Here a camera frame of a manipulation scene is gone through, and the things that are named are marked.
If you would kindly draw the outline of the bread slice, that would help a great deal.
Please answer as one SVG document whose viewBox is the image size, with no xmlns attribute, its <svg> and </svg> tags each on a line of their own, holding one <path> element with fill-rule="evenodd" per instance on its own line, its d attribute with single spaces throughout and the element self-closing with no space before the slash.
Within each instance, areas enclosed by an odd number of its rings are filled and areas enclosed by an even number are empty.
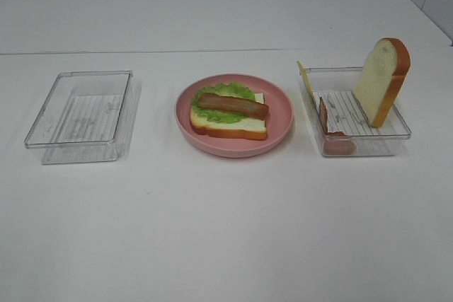
<svg viewBox="0 0 453 302">
<path fill-rule="evenodd" d="M 255 95 L 256 102 L 265 104 L 264 95 L 262 93 L 255 93 Z M 217 138 L 264 140 L 268 136 L 266 127 L 267 117 L 264 120 L 260 120 L 248 116 L 240 122 L 232 124 L 208 122 L 206 118 L 198 117 L 192 109 L 192 106 L 190 108 L 190 124 L 193 130 L 197 134 Z"/>
<path fill-rule="evenodd" d="M 380 39 L 368 54 L 353 94 L 372 127 L 380 127 L 411 67 L 406 46 L 397 38 Z"/>
</svg>

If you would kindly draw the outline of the bacon strip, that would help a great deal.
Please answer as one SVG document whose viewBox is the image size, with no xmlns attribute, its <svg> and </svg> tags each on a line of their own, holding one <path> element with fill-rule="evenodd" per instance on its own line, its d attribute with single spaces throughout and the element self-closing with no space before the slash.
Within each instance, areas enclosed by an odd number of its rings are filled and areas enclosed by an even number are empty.
<svg viewBox="0 0 453 302">
<path fill-rule="evenodd" d="M 248 115 L 249 117 L 264 120 L 269 113 L 269 107 L 246 98 L 222 96 L 215 93 L 203 93 L 197 102 L 203 109 L 221 110 Z"/>
<path fill-rule="evenodd" d="M 355 151 L 355 144 L 343 132 L 328 130 L 328 111 L 324 100 L 320 97 L 319 117 L 323 131 L 323 152 L 327 156 L 349 156 Z"/>
</svg>

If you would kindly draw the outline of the green lettuce leaf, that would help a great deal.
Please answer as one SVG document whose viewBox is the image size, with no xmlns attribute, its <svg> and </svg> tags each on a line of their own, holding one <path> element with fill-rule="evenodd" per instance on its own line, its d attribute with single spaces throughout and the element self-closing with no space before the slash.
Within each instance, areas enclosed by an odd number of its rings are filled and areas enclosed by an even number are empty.
<svg viewBox="0 0 453 302">
<path fill-rule="evenodd" d="M 248 116 L 243 113 L 227 112 L 223 110 L 212 110 L 201 108 L 198 105 L 198 100 L 203 93 L 215 93 L 221 96 L 232 96 L 237 98 L 245 98 L 248 100 L 256 100 L 255 93 L 238 82 L 231 83 L 218 83 L 213 86 L 205 86 L 197 91 L 192 99 L 192 109 L 198 117 L 204 117 L 208 122 L 228 123 L 232 124 L 240 122 L 242 119 Z"/>
</svg>

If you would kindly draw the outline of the pink round plate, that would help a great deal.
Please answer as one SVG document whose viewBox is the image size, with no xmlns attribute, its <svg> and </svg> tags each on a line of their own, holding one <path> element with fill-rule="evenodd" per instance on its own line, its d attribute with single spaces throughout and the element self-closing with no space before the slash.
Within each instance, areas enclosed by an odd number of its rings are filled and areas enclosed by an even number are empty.
<svg viewBox="0 0 453 302">
<path fill-rule="evenodd" d="M 270 114 L 265 125 L 268 137 L 265 140 L 228 139 L 197 134 L 190 126 L 191 100 L 198 90 L 217 83 L 237 81 L 256 93 L 263 93 Z M 246 74 L 219 74 L 196 81 L 178 97 L 175 116 L 184 137 L 195 147 L 217 156 L 245 158 L 257 156 L 276 147 L 289 133 L 294 121 L 294 109 L 287 94 L 274 83 Z"/>
</svg>

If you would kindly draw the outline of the yellow cheese slice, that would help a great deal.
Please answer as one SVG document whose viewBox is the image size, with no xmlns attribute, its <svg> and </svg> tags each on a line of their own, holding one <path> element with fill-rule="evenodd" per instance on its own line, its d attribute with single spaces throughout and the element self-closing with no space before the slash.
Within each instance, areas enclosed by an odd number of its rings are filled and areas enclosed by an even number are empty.
<svg viewBox="0 0 453 302">
<path fill-rule="evenodd" d="M 312 87 L 309 82 L 309 78 L 304 65 L 299 60 L 297 60 L 297 66 L 299 68 L 299 74 L 302 78 L 302 97 L 306 107 L 307 115 L 312 122 L 315 122 L 317 118 L 316 99 L 314 98 Z"/>
</svg>

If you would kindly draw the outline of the clear right plastic container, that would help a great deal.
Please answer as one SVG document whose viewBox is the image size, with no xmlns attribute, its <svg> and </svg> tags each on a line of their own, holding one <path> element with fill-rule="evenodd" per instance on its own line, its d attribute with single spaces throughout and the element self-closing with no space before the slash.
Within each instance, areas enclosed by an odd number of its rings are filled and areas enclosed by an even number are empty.
<svg viewBox="0 0 453 302">
<path fill-rule="evenodd" d="M 316 143 L 325 157 L 393 156 L 411 138 L 411 130 L 396 107 L 392 107 L 381 127 L 371 127 L 352 89 L 360 67 L 305 68 L 316 99 L 317 118 L 309 119 Z M 349 156 L 327 156 L 323 152 L 323 131 L 319 117 L 320 97 L 328 111 L 328 130 L 343 132 L 355 144 Z"/>
</svg>

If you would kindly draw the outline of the clear plastic container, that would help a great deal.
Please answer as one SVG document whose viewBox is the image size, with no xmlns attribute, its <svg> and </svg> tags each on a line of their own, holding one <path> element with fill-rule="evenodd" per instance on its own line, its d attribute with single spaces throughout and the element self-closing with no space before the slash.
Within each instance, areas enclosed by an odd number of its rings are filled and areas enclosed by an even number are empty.
<svg viewBox="0 0 453 302">
<path fill-rule="evenodd" d="M 411 138 L 411 130 L 396 107 L 392 107 L 381 127 L 371 127 L 352 89 L 360 67 L 305 68 L 316 99 L 317 118 L 309 119 L 316 143 L 325 157 L 393 156 Z M 328 111 L 328 130 L 343 132 L 355 144 L 349 156 L 327 156 L 323 152 L 323 131 L 319 117 L 320 97 Z"/>
<path fill-rule="evenodd" d="M 61 73 L 24 145 L 43 165 L 116 161 L 130 145 L 139 94 L 131 71 Z"/>
</svg>

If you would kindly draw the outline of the clear left plastic container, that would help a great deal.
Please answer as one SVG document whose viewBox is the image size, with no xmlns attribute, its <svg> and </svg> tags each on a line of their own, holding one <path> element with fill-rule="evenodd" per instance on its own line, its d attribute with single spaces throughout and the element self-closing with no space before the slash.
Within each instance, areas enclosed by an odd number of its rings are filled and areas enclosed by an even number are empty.
<svg viewBox="0 0 453 302">
<path fill-rule="evenodd" d="M 24 145 L 43 165 L 116 161 L 130 145 L 139 94 L 131 71 L 61 73 Z"/>
</svg>

